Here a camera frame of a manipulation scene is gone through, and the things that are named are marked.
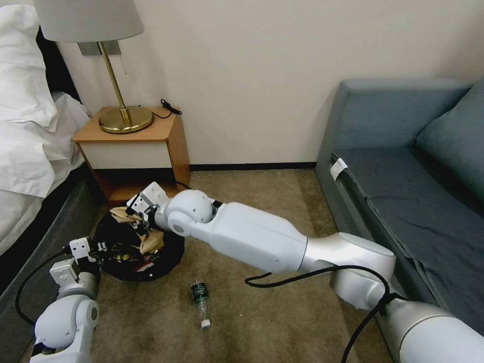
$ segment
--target sofa armrest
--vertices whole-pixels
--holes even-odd
[[[433,119],[470,89],[452,79],[349,79],[340,83],[318,162],[333,150],[412,145]]]

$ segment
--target bed frame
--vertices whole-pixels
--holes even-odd
[[[66,92],[80,100],[56,44],[46,40],[41,30],[36,40],[46,65],[50,91]],[[15,310],[18,287],[41,262],[59,252],[70,240],[89,233],[101,201],[101,192],[87,168],[78,168],[43,201],[35,220],[0,256],[1,361],[18,362],[34,337],[33,328]],[[34,320],[57,294],[57,286],[49,278],[50,265],[32,277],[22,294],[22,308]]]

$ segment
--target bottle label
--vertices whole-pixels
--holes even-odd
[[[203,297],[208,297],[207,286],[202,283],[198,283],[192,286],[192,299],[194,302],[199,303]]]

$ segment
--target black trash bag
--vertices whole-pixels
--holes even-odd
[[[163,231],[164,246],[155,253],[140,253],[141,240],[128,223],[118,223],[108,212],[99,222],[94,234],[96,244],[104,243],[100,252],[102,269],[125,281],[152,281],[170,273],[182,260],[185,238]]]

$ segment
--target lamp stem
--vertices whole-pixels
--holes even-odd
[[[123,121],[127,126],[132,126],[133,122],[131,121],[131,115],[129,110],[125,106],[123,97],[121,96],[121,91],[119,90],[119,85],[117,84],[116,76],[114,75],[114,71],[112,70],[111,61],[109,60],[109,56],[107,55],[106,48],[104,47],[103,42],[97,42],[97,45],[101,50],[102,58],[104,59],[104,63],[106,64],[107,72],[109,73],[109,77],[111,78],[112,86],[114,88],[114,92],[116,93],[116,97],[119,102],[119,111],[121,112]]]

